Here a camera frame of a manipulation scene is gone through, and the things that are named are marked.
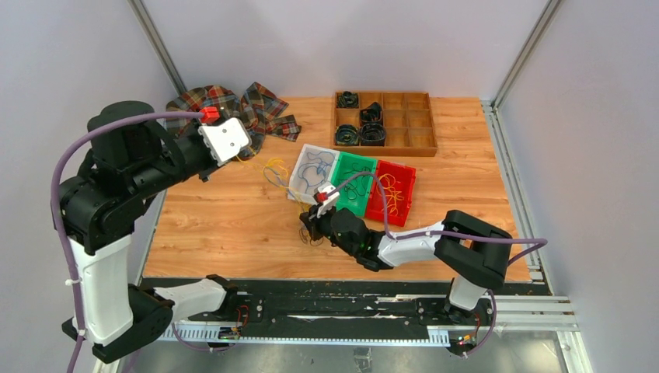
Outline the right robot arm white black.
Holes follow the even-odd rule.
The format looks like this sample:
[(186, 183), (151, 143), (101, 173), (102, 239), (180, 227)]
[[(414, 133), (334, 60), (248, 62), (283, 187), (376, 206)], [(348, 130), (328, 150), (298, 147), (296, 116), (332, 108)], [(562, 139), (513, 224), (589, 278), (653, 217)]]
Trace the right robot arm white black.
[(446, 317), (463, 324), (480, 298), (505, 281), (510, 234), (462, 211), (443, 221), (407, 232), (376, 231), (352, 211), (332, 208), (303, 212), (300, 221), (311, 240), (328, 239), (367, 270), (390, 270), (405, 263), (440, 260), (456, 272), (444, 303)]

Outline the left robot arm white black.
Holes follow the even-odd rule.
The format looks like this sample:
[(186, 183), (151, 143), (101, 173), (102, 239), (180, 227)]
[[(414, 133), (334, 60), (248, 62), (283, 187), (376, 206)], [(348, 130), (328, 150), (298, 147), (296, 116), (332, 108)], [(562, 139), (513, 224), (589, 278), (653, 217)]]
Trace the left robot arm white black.
[(209, 176), (251, 144), (244, 124), (214, 107), (157, 113), (147, 103), (110, 104), (55, 166), (51, 213), (65, 251), (75, 313), (63, 330), (109, 364), (156, 341), (173, 323), (238, 311), (237, 287), (218, 275), (173, 288), (140, 288), (127, 264), (136, 221), (155, 197)]

